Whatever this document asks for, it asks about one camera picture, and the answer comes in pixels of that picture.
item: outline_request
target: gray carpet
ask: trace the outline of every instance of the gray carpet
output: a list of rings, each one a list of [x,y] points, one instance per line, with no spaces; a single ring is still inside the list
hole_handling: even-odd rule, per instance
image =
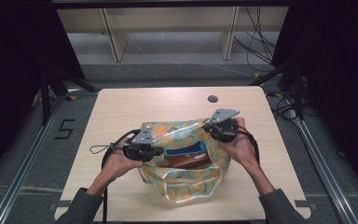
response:
[[[88,83],[98,88],[245,86],[253,81],[247,75],[252,76],[254,73],[254,70],[243,64],[220,64],[218,67],[196,64],[82,65],[82,68]],[[261,66],[261,68],[271,69],[270,66]],[[278,80],[279,78],[276,77],[266,83],[266,89],[276,87]],[[72,83],[67,83],[67,86],[70,89],[77,88]],[[61,197],[95,100],[95,95],[86,93],[77,96],[75,100],[64,101],[34,166],[24,182],[21,194],[7,218],[7,223],[52,223],[54,221],[54,205]],[[280,100],[279,97],[268,97],[272,108],[275,108]],[[306,109],[306,113],[314,115],[315,111],[310,107]],[[0,161],[0,200],[40,128],[41,117],[41,103],[38,102],[30,111],[27,122],[24,123],[18,138],[13,143],[13,148]],[[56,139],[56,137],[66,135],[66,133],[59,132],[64,119],[74,119],[64,124],[64,128],[73,129],[73,132],[69,139]],[[339,148],[326,130],[322,119],[305,115],[305,120],[358,216],[356,175],[345,159],[337,155]],[[309,222],[339,223],[334,206],[313,169],[296,126],[281,117],[276,121],[306,198],[317,207],[312,211]]]

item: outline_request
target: plastic bag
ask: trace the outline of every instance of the plastic bag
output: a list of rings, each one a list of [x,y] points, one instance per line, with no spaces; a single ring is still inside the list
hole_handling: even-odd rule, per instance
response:
[[[151,130],[153,147],[163,147],[165,152],[145,162],[138,170],[145,183],[153,185],[170,201],[184,203],[200,197],[209,197],[227,174],[230,158],[217,146],[217,141],[201,128],[205,120],[145,122],[142,125],[142,130]],[[193,169],[169,167],[170,151],[191,147],[198,142],[205,145],[210,164]]]

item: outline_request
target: sleeve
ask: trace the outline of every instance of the sleeve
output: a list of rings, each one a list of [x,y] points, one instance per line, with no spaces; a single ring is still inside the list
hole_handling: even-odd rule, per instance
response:
[[[91,196],[86,191],[87,189],[79,189],[77,191],[68,210],[57,219],[56,224],[92,222],[103,198]]]
[[[259,197],[270,224],[308,223],[290,204],[281,189]]]

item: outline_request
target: person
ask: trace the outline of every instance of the person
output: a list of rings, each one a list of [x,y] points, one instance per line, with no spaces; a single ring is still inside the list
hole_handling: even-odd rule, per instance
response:
[[[245,128],[244,118],[234,119],[241,127]],[[290,204],[283,191],[275,189],[269,182],[255,158],[248,136],[238,133],[232,142],[219,142],[218,146],[225,150],[232,160],[238,162],[254,181],[268,223],[308,223]],[[55,223],[92,223],[103,201],[102,196],[105,189],[129,170],[142,165],[141,161],[132,161],[125,157],[120,149],[113,151],[91,186],[88,189],[78,190],[68,210]]]

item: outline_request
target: dark sleeve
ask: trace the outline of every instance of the dark sleeve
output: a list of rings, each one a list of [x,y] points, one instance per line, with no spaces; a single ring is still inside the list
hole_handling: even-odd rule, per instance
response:
[[[56,224],[92,222],[103,198],[91,196],[86,191],[87,189],[79,189],[77,191],[68,210],[57,219]]]
[[[308,223],[290,204],[281,189],[259,197],[270,224]]]

